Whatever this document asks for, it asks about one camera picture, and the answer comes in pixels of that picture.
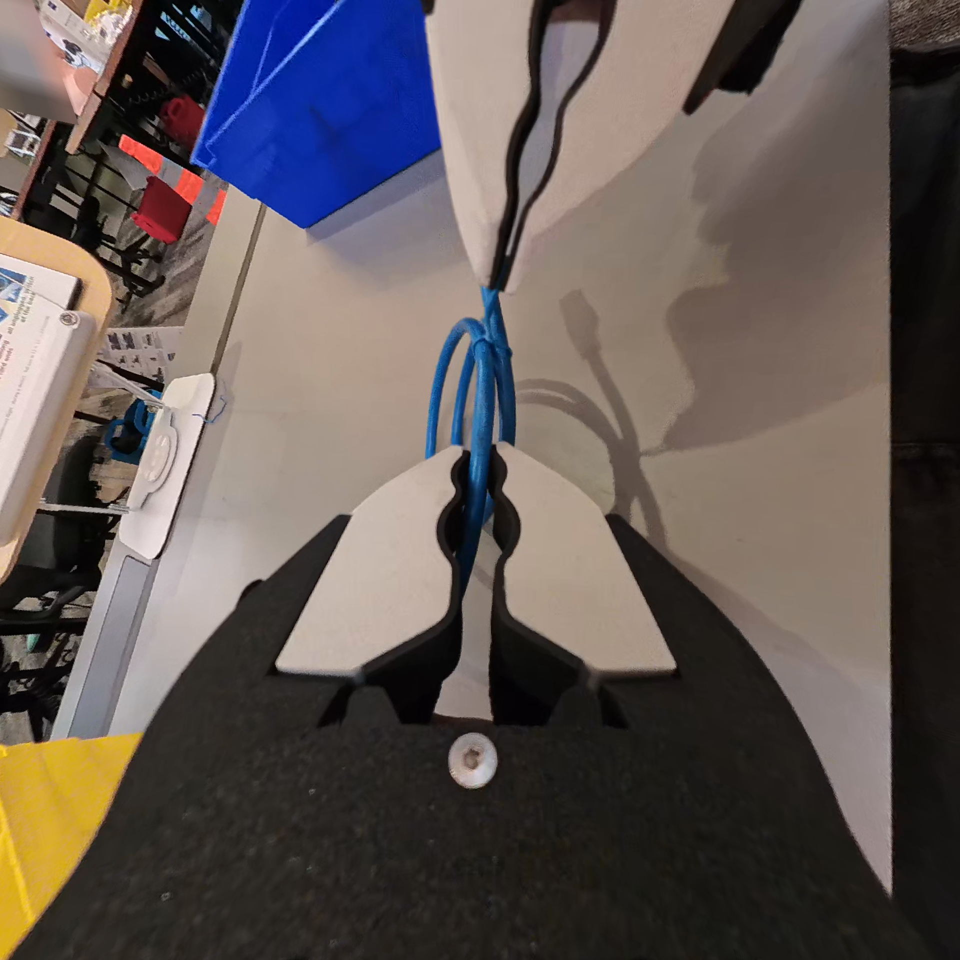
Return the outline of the red stool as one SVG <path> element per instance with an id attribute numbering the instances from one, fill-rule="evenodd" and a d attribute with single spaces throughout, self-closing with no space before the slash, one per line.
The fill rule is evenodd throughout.
<path id="1" fill-rule="evenodd" d="M 150 238 L 170 246 L 182 238 L 192 210 L 193 205 L 185 197 L 151 174 L 130 219 Z"/>
<path id="2" fill-rule="evenodd" d="M 162 104 L 158 114 L 164 134 L 177 144 L 193 148 L 206 118 L 204 108 L 186 94 Z"/>

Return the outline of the blue clamp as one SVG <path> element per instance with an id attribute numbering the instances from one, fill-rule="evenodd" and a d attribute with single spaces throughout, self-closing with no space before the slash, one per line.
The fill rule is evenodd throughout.
<path id="1" fill-rule="evenodd" d="M 155 410 L 141 399 L 136 399 L 125 413 L 105 427 L 103 444 L 109 456 L 117 462 L 138 466 L 155 419 Z"/>

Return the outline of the instruction sheet on wooden board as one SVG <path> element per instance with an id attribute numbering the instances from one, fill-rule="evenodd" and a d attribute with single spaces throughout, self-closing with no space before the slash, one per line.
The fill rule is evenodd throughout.
<path id="1" fill-rule="evenodd" d="M 1 578 L 11 574 L 84 393 L 114 303 L 107 273 L 72 242 L 2 219 Z"/>

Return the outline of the yellow plastic bin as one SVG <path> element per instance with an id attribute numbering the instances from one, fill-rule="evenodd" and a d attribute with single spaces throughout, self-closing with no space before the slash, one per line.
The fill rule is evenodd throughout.
<path id="1" fill-rule="evenodd" d="M 1 957 L 10 958 L 90 846 L 141 733 L 1 747 Z"/>

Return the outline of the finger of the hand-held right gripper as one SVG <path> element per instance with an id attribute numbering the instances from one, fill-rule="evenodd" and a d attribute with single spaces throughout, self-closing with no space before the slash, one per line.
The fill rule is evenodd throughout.
<path id="1" fill-rule="evenodd" d="M 478 282 L 506 284 L 520 211 L 520 161 L 539 109 L 536 1 L 423 3 L 442 158 Z"/>
<path id="2" fill-rule="evenodd" d="M 636 162 L 673 121 L 721 28 L 720 1 L 614 3 L 593 65 L 558 111 L 553 165 L 523 209 L 506 292 L 516 291 L 558 222 Z"/>

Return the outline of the white stand base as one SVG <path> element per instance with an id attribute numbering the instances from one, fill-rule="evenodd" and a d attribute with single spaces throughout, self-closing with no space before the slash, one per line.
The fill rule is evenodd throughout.
<path id="1" fill-rule="evenodd" d="M 216 383 L 210 371 L 175 378 L 154 408 L 118 533 L 121 543 L 144 560 L 158 558 L 169 539 L 206 427 L 190 414 L 210 411 Z"/>

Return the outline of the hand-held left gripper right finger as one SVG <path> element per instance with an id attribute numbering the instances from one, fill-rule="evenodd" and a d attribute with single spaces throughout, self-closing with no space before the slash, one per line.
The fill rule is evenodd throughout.
<path id="1" fill-rule="evenodd" d="M 568 479 L 506 441 L 490 453 L 494 719 L 544 724 L 575 688 L 669 678 L 677 662 L 611 522 Z"/>

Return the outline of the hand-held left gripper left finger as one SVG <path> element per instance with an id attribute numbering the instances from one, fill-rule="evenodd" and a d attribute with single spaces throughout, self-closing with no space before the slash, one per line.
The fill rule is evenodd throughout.
<path id="1" fill-rule="evenodd" d="M 400 722 L 429 723 L 462 652 L 468 481 L 469 452 L 450 446 L 339 517 L 276 671 L 381 689 Z"/>

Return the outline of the black trousers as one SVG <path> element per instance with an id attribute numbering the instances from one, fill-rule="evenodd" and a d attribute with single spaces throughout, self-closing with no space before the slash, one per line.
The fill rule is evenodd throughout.
<path id="1" fill-rule="evenodd" d="M 891 52 L 893 892 L 959 956 L 959 53 Z"/>

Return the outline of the black office chair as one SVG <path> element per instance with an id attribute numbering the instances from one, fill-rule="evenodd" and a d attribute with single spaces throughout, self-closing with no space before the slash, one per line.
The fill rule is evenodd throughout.
<path id="1" fill-rule="evenodd" d="M 30 739 L 52 729 L 89 615 L 73 611 L 101 583 L 114 518 L 38 510 L 1 586 L 2 718 L 23 716 Z"/>

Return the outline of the printed paper sheet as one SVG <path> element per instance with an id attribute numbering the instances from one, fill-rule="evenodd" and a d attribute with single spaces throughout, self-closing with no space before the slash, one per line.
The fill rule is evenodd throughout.
<path id="1" fill-rule="evenodd" d="M 166 384 L 185 327 L 114 327 L 105 333 L 99 350 L 102 362 Z"/>

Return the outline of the blue plastic bin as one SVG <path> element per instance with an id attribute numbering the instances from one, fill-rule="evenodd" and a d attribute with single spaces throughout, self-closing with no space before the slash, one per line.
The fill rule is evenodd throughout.
<path id="1" fill-rule="evenodd" d="M 191 161 L 308 229 L 441 148 L 418 1 L 246 1 Z"/>

